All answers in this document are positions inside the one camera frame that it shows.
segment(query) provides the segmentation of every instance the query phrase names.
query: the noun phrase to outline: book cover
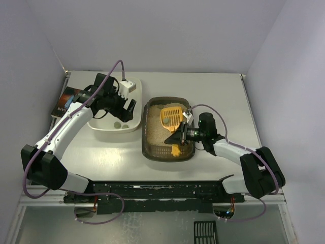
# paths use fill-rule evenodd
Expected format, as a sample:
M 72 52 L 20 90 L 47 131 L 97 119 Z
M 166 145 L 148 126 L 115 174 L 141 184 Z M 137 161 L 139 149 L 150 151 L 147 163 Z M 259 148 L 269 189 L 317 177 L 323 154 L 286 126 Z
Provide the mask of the book cover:
M 62 118 L 70 107 L 73 98 L 79 93 L 79 91 L 81 90 L 67 86 L 51 113 L 52 117 Z

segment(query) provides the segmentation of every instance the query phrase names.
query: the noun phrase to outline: wall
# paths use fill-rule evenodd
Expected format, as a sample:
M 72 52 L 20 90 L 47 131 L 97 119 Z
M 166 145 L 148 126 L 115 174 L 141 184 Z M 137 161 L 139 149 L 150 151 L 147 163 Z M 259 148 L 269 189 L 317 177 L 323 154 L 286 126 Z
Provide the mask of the wall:
M 285 0 L 27 0 L 67 70 L 245 73 Z
M 263 145 L 272 148 L 300 243 L 325 240 L 325 1 L 288 0 L 245 85 Z
M 0 7 L 0 243 L 22 190 L 20 150 L 49 128 L 64 71 L 24 0 Z

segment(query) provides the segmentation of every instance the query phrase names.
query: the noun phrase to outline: brown granular material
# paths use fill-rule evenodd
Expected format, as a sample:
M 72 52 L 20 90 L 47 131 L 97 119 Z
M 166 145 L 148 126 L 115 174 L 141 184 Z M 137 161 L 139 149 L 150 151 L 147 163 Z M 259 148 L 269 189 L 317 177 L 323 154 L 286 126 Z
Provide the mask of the brown granular material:
M 149 108 L 148 113 L 148 143 L 156 146 L 171 146 L 164 143 L 164 141 L 170 137 L 171 133 L 165 129 L 160 122 L 160 111 L 163 108 L 180 106 L 183 112 L 187 109 L 183 104 L 180 103 L 169 103 L 166 105 L 152 105 Z

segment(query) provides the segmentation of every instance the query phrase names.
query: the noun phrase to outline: green round object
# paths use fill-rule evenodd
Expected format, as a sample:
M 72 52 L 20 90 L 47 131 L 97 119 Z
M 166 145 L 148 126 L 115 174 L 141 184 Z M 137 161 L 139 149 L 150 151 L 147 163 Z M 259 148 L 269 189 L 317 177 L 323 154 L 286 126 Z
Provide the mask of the green round object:
M 162 122 L 163 122 L 164 124 L 168 124 L 168 123 L 169 123 L 169 118 L 164 118 L 164 119 L 162 120 Z
M 114 123 L 114 128 L 120 129 L 121 128 L 121 123 L 120 122 L 115 122 Z

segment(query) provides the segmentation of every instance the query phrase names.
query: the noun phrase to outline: orange slotted spatula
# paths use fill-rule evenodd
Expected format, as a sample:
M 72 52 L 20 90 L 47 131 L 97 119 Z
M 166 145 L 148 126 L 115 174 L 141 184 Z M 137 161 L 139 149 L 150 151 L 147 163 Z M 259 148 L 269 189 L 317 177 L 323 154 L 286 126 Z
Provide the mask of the orange slotted spatula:
M 170 107 L 170 108 L 163 108 L 160 111 L 160 122 L 162 126 L 169 130 L 171 133 L 174 133 L 181 122 L 183 121 L 183 113 L 182 108 L 177 107 Z M 178 145 L 172 145 L 172 152 L 171 154 L 175 157 L 181 155 L 181 151 L 178 148 Z

